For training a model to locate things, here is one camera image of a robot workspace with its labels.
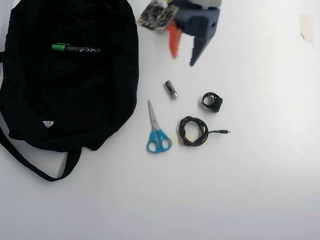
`paper scrap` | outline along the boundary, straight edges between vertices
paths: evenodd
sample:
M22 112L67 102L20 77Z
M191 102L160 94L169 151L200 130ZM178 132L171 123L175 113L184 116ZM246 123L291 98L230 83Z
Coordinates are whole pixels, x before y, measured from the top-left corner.
M314 44L314 27L311 14L300 14L300 29L303 39L308 43Z

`green marker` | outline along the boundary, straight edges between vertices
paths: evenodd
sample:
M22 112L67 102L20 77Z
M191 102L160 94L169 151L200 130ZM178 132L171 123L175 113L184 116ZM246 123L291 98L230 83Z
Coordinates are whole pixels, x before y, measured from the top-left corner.
M101 51L101 49L98 49L98 48L70 46L70 44L64 44L64 43L53 44L52 50L55 52L80 53L80 54L96 54Z

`black ring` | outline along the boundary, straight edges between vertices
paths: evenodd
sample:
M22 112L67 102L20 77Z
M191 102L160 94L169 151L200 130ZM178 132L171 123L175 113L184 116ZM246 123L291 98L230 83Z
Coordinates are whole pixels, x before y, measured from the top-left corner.
M205 99L209 96L213 96L213 98L214 98L214 103L211 105L205 104ZM203 106L205 106L207 109L211 109L215 113L218 113L220 111L220 107L221 107L223 101L224 100L221 97L219 97L218 94L215 94L214 92L208 92L202 98Z

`bag strap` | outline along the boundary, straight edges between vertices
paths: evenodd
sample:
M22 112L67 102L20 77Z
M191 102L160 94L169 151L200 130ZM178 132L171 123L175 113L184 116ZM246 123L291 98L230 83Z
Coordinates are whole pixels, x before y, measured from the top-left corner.
M2 131L0 127L0 144L12 155L14 156L15 159L17 159L22 165L24 165L26 168L30 169L37 175L39 175L41 178L49 181L49 182L55 182L61 179L66 178L71 174L73 169L76 167L77 163L79 162L82 148L69 151L67 153L67 158L66 158L66 164L65 164L65 169L61 177L54 178L49 176L48 174L44 173L40 169L36 168L34 165L32 165L30 162L28 162L21 154L20 152L15 148L15 146L12 145L11 142L7 139L5 136L4 132Z

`cable connector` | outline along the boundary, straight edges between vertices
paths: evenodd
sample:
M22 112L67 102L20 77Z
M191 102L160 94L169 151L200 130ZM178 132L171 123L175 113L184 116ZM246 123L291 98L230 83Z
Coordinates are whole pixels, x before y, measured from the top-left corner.
M231 131L230 131L230 130L214 130L214 131L210 131L209 133L215 133L215 134L230 134Z

